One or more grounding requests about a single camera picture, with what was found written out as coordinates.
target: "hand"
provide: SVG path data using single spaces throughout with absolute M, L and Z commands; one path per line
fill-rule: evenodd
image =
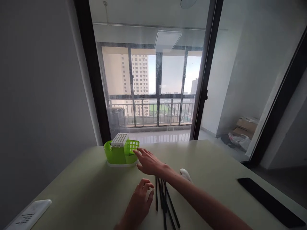
M 155 175 L 160 177 L 161 172 L 165 167 L 166 164 L 163 164 L 158 158 L 153 155 L 150 151 L 146 149 L 138 148 L 137 150 L 133 150 L 135 155 L 138 157 L 140 164 L 137 164 L 137 168 L 147 175 Z
M 149 188 L 152 188 L 152 191 L 150 192 L 148 199 L 145 200 Z M 154 185 L 150 183 L 148 179 L 143 178 L 137 185 L 126 212 L 115 229 L 136 229 L 147 216 L 153 197 Z

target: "floor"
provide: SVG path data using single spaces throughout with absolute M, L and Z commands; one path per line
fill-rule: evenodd
M 286 196 L 307 209 L 307 167 L 265 170 L 251 169 Z
M 142 133 L 130 133 L 129 138 L 131 140 L 137 140 L 140 144 L 145 143 L 157 143 L 157 142 L 176 142 L 176 141 L 188 141 L 190 140 L 190 130 L 172 130 L 172 131 L 159 131 L 159 132 L 142 132 Z M 236 160 L 248 161 L 249 157 L 244 154 L 243 151 L 232 149 L 225 145 L 220 139 L 217 139 L 211 134 L 206 133 L 203 130 L 199 131 L 199 140 L 209 140 L 218 147 L 225 150 L 230 156 Z

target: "white remote control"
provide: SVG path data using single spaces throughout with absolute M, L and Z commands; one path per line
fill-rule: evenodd
M 7 228 L 7 230 L 30 230 L 51 205 L 51 200 L 34 201 Z

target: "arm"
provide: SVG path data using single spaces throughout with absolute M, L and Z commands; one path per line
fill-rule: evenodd
M 213 229 L 251 229 L 227 207 L 181 177 L 168 165 L 163 164 L 151 152 L 142 148 L 138 150 L 140 152 L 134 150 L 142 164 L 137 165 L 138 169 L 145 174 L 156 175 L 168 182 Z

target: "black phone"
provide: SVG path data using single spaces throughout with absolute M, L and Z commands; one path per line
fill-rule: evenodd
M 271 196 L 250 178 L 237 179 L 257 201 L 259 201 L 270 213 L 272 213 L 284 226 L 288 228 L 305 226 L 305 222 L 287 209 L 282 203 Z

